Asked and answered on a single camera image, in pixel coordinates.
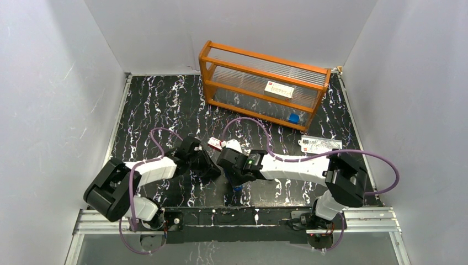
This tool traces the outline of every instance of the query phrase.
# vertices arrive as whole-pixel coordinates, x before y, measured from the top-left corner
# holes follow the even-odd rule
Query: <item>dish rack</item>
[[[301,131],[308,130],[331,74],[330,69],[211,41],[201,50],[199,63],[209,104]],[[286,88],[287,96],[267,93],[272,84]]]

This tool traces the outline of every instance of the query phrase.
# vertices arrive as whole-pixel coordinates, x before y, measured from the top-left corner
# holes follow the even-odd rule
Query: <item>gray wall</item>
[[[378,1],[344,67],[364,145],[401,171],[383,196],[413,264],[466,264],[468,3]],[[393,181],[370,161],[377,186]]]
[[[198,70],[207,40],[343,65],[376,0],[85,0],[126,72]]]
[[[0,2],[0,263],[63,264],[123,82],[82,0]]]

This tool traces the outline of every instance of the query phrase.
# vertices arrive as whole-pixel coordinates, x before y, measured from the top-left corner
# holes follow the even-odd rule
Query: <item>marble tabletop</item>
[[[241,115],[208,105],[203,97],[199,75],[133,76],[111,155],[123,161],[137,161],[159,155],[151,141],[150,130],[164,127],[181,137],[196,135],[206,145],[212,136],[219,138],[226,124]],[[274,152],[304,155],[297,143],[301,132],[259,120],[272,135]],[[337,74],[332,74],[329,89],[317,111],[307,135],[341,140],[344,149],[359,149],[358,139],[350,118]],[[167,132],[155,135],[165,150],[176,147],[180,140]],[[233,124],[227,139],[237,139],[243,151],[265,149],[266,137],[253,122]],[[207,148],[216,161],[219,152]],[[193,173],[147,184],[139,190],[162,206],[308,206],[326,188],[311,182],[280,179],[248,182],[235,192],[225,176],[209,182]],[[367,191],[372,191],[367,181]],[[366,205],[381,205],[375,197],[366,197]]]

